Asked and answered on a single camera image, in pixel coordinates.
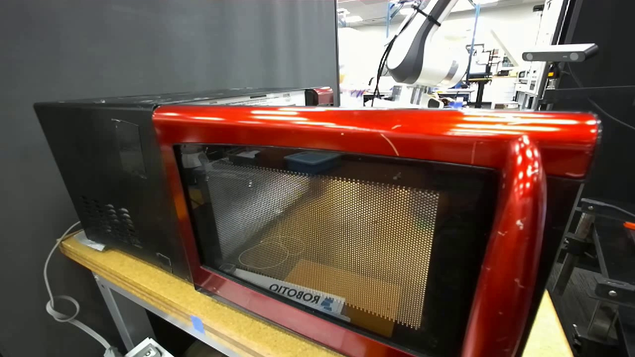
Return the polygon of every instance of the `label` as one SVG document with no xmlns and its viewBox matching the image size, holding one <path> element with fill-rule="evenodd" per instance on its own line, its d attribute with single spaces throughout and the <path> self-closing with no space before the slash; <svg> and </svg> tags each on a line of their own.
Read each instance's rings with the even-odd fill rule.
<svg viewBox="0 0 635 357">
<path fill-rule="evenodd" d="M 308 305 L 312 309 L 318 309 L 318 311 L 324 311 L 324 313 L 330 313 L 330 315 L 341 315 L 341 309 L 343 309 L 343 297 L 339 295 L 332 295 L 332 293 L 326 293 L 326 291 L 320 291 L 320 289 L 312 289 L 312 287 L 306 287 L 306 285 L 296 285 L 296 283 L 290 283 L 290 281 L 284 281 L 284 279 L 274 279 L 274 277 L 268 277 L 268 275 L 260 275 L 260 273 L 252 273 L 252 271 L 246 271 L 246 269 L 236 269 L 234 271 L 238 277 L 250 281 L 250 283 L 256 283 L 264 289 L 270 289 L 286 299 L 292 299 L 292 301 L 298 301 L 302 305 Z"/>
</svg>

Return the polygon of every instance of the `metal stand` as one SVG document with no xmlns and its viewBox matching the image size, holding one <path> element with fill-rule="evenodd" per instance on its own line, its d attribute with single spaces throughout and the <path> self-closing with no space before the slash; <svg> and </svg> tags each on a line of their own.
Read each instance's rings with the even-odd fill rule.
<svg viewBox="0 0 635 357">
<path fill-rule="evenodd" d="M 155 337 L 153 325 L 143 307 L 117 293 L 113 283 L 107 279 L 95 275 L 95 281 L 127 350 L 139 344 L 145 337 Z"/>
</svg>

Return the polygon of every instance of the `cable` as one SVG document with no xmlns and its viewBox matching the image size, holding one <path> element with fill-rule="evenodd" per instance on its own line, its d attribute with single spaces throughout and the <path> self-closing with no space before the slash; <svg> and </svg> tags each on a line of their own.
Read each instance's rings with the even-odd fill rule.
<svg viewBox="0 0 635 357">
<path fill-rule="evenodd" d="M 625 210 L 625 208 L 621 208 L 621 206 L 617 206 L 617 204 L 603 202 L 603 200 L 582 198 L 580 202 L 584 202 L 584 204 L 595 204 L 595 206 L 605 206 L 605 208 L 611 208 L 611 210 L 623 212 L 623 214 L 627 214 L 627 216 L 635 216 L 635 212 Z"/>
<path fill-rule="evenodd" d="M 405 23 L 403 27 L 389 39 L 389 43 L 385 45 L 381 57 L 379 57 L 379 65 L 377 65 L 377 73 L 375 73 L 375 89 L 373 89 L 373 100 L 371 104 L 375 106 L 375 97 L 379 97 L 379 81 L 381 81 L 381 71 L 385 67 L 385 61 L 389 59 L 389 53 L 393 49 L 393 43 L 397 41 L 397 37 L 411 25 L 411 21 L 417 17 L 419 11 L 415 11 Z"/>
<path fill-rule="evenodd" d="M 480 3 L 474 3 L 474 1 L 472 1 L 472 5 L 474 5 L 474 25 L 472 25 L 472 43 L 470 43 L 466 77 L 470 77 L 470 71 L 472 71 L 474 45 L 476 45 L 476 29 L 478 29 L 478 17 L 480 17 Z"/>
<path fill-rule="evenodd" d="M 70 227 L 64 229 L 64 233 L 56 239 L 54 247 L 48 251 L 46 259 L 44 259 L 44 269 L 42 269 L 42 275 L 44 275 L 44 287 L 46 287 L 46 293 L 48 293 L 48 301 L 46 301 L 46 313 L 54 317 L 54 321 L 58 323 L 72 323 L 76 325 L 78 329 L 82 329 L 85 335 L 89 335 L 91 338 L 95 338 L 99 344 L 103 344 L 105 348 L 105 354 L 111 354 L 113 352 L 113 344 L 101 337 L 95 329 L 91 329 L 89 325 L 85 325 L 83 321 L 78 319 L 80 315 L 80 301 L 74 299 L 72 295 L 54 295 L 54 289 L 52 289 L 52 283 L 50 283 L 50 277 L 48 277 L 48 265 L 56 253 L 56 249 L 60 247 L 60 243 L 68 237 L 68 233 L 72 229 L 76 229 L 80 225 L 80 219 L 74 221 Z M 66 315 L 62 311 L 56 309 L 56 301 L 68 301 L 74 305 L 74 313 Z"/>
</svg>

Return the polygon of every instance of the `red microwave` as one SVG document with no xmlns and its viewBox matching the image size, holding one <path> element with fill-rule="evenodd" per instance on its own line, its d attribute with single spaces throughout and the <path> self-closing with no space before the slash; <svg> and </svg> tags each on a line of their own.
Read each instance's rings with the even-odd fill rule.
<svg viewBox="0 0 635 357">
<path fill-rule="evenodd" d="M 347 354 L 518 354 L 599 138 L 590 112 L 36 108 L 89 235 Z"/>
</svg>

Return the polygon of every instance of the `white cable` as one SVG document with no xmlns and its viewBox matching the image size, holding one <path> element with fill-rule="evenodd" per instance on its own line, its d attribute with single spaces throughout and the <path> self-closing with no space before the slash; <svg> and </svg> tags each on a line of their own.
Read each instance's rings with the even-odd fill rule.
<svg viewBox="0 0 635 357">
<path fill-rule="evenodd" d="M 50 277 L 48 277 L 48 265 L 56 253 L 56 249 L 60 247 L 60 243 L 68 237 L 68 233 L 72 229 L 76 229 L 80 225 L 80 219 L 74 221 L 68 229 L 64 229 L 64 233 L 56 239 L 54 247 L 48 251 L 46 255 L 46 261 L 44 261 L 44 269 L 42 269 L 42 275 L 44 275 L 44 285 L 46 285 L 46 293 L 48 293 L 48 301 L 46 301 L 46 313 L 52 315 L 58 323 L 72 323 L 76 325 L 78 329 L 82 329 L 85 335 L 93 337 L 97 342 L 103 344 L 105 348 L 105 354 L 109 354 L 113 350 L 113 344 L 107 342 L 95 329 L 91 329 L 89 325 L 85 325 L 83 321 L 78 319 L 80 315 L 80 301 L 74 299 L 72 295 L 54 295 L 52 291 L 52 283 L 50 283 Z M 62 311 L 56 309 L 56 301 L 68 301 L 74 305 L 74 313 L 66 315 Z"/>
</svg>

